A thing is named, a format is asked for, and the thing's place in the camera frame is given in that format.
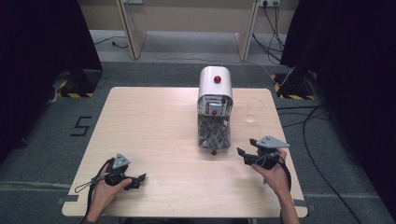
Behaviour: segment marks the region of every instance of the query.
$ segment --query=white container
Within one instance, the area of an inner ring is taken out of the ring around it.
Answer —
[[[231,146],[230,115],[233,89],[230,71],[225,67],[208,66],[200,76],[198,94],[198,146],[212,150]]]

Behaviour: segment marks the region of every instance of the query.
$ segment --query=black strap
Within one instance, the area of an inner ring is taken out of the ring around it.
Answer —
[[[87,211],[85,212],[84,218],[81,220],[81,222],[79,224],[82,224],[84,222],[85,218],[87,218],[87,215],[90,212],[93,190],[95,189],[96,183],[98,182],[98,178],[100,177],[100,174],[102,173],[102,170],[105,168],[106,165],[110,164],[114,160],[115,160],[114,158],[111,158],[110,160],[107,160],[105,162],[105,164],[103,164],[103,166],[100,168],[98,174],[94,178],[91,179],[91,182],[88,183],[88,184],[90,184],[90,190],[88,191]]]
[[[286,178],[288,179],[289,191],[291,191],[291,174],[290,174],[290,171],[289,171],[288,167],[286,166],[286,162],[283,160],[283,158],[281,158],[281,157],[279,157],[279,158],[282,159],[283,162],[277,161],[277,163],[279,163],[280,166],[282,167],[283,171],[285,171]],[[279,223],[280,224],[284,224],[283,217],[282,217],[282,211],[280,211],[280,214],[279,214]]]

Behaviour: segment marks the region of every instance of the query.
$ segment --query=red button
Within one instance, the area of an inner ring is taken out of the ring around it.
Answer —
[[[215,82],[216,83],[220,83],[221,82],[221,77],[219,77],[219,76],[215,76]]]

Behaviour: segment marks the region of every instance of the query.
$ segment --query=electrical outlet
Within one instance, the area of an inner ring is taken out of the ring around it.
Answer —
[[[280,0],[260,0],[259,7],[264,7],[264,1],[267,2],[267,7],[279,7],[280,5]]]

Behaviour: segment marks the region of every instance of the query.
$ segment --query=black cable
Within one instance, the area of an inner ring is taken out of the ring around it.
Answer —
[[[126,48],[128,48],[128,45],[127,46],[120,46],[120,45],[118,45],[116,42],[111,42],[111,44],[114,46],[114,47],[119,47],[120,49],[126,49]]]
[[[283,47],[285,47],[285,45],[283,44],[282,40],[279,37],[279,33],[277,31],[277,22],[279,21],[279,13],[280,13],[280,8],[279,8],[279,3],[278,2],[274,2],[274,4],[276,5],[275,7],[275,29],[276,29],[276,36],[277,36],[277,41],[279,44],[280,49],[283,50]]]
[[[276,38],[276,40],[279,42],[279,43],[282,43],[282,41],[280,40],[280,38],[279,38],[279,35],[278,35],[278,33],[277,33],[277,18],[276,18],[276,29],[274,28],[274,25],[272,24],[272,22],[271,22],[271,20],[270,20],[270,18],[268,17],[268,14],[267,14],[267,11],[265,10],[265,7],[264,7],[264,14],[265,14],[265,17],[267,18],[267,20],[268,20],[268,22],[270,23],[270,26],[271,26],[271,29],[272,29],[272,31],[273,31],[273,36]]]
[[[283,110],[283,109],[302,109],[302,108],[316,108],[321,105],[304,105],[304,106],[287,106],[287,107],[279,107],[276,110]]]
[[[254,34],[252,34],[253,38],[256,40],[257,44],[259,45],[259,47],[264,50],[265,53],[267,53],[268,55],[271,55],[271,57],[275,58],[277,61],[280,62],[280,59],[278,57],[276,57],[276,55],[270,51],[270,48],[266,47],[264,44],[262,44]]]
[[[271,40],[270,40],[270,43],[268,44],[268,48],[271,48],[272,42],[273,42],[273,40],[274,40],[274,36],[275,36],[275,34],[273,34],[273,35],[271,36]],[[268,54],[267,56],[268,56],[268,61],[270,61],[271,63],[276,64],[276,65],[280,64],[280,59],[278,60],[277,57],[276,57],[276,60],[279,61],[279,63],[274,63],[274,62],[271,60],[269,54]]]
[[[283,115],[283,114],[298,114],[298,115],[305,115],[305,116],[308,116],[308,115],[303,114],[303,113],[292,113],[292,112],[290,112],[290,113],[280,113],[280,114],[278,114],[278,115]],[[330,120],[330,119],[324,119],[324,118],[318,117],[318,115],[320,115],[320,114],[316,114],[315,116],[311,116],[311,119]],[[304,122],[305,122],[305,120],[300,121],[300,122],[296,122],[296,123],[292,123],[292,124],[288,124],[288,125],[284,125],[284,126],[282,126],[282,128],[289,128],[289,127],[291,127],[291,126],[295,126],[295,125],[298,125],[298,124],[301,124],[301,123],[304,123]]]
[[[305,138],[305,125],[306,122],[310,119],[310,117],[312,116],[313,113],[315,113],[315,111],[319,108],[321,108],[322,105],[317,106],[315,109],[313,109],[308,117],[305,119],[304,124],[303,124],[303,140],[304,140],[304,146],[306,149],[306,152],[308,153],[309,159],[312,161],[312,164],[315,166],[315,168],[317,169],[319,175],[322,177],[322,179],[326,182],[326,184],[332,189],[332,191],[335,193],[335,195],[337,195],[337,197],[341,200],[341,202],[346,206],[346,208],[349,210],[350,214],[352,214],[352,216],[356,219],[356,221],[358,223],[361,223],[361,221],[359,220],[359,218],[356,216],[356,214],[353,212],[353,210],[349,207],[349,205],[347,204],[347,202],[341,197],[341,195],[337,192],[337,190],[335,190],[335,188],[332,186],[332,184],[326,179],[326,177],[324,176],[324,174],[319,170],[317,164],[315,163],[314,158],[311,155],[311,152],[309,150],[308,144],[306,143],[306,138]]]
[[[103,40],[101,40],[101,41],[99,41],[99,42],[96,42],[96,43],[93,43],[93,44],[95,44],[95,45],[97,45],[97,44],[100,44],[100,43],[103,43],[103,42],[105,42],[105,41],[107,41],[107,40],[109,40],[109,39],[112,39],[112,38],[126,38],[125,36],[111,36],[111,37],[109,37],[109,38],[106,38],[106,39],[103,39]]]
[[[265,46],[264,44],[262,44],[262,43],[256,38],[256,36],[255,36],[254,34],[252,34],[252,36],[253,36],[254,40],[256,40],[257,44],[258,44],[260,47],[265,48],[265,50],[264,50],[265,52],[267,52],[268,49],[269,49],[269,50],[276,51],[276,52],[279,52],[279,53],[282,53],[282,52],[283,52],[283,51],[280,50],[280,49],[268,48],[267,46]]]

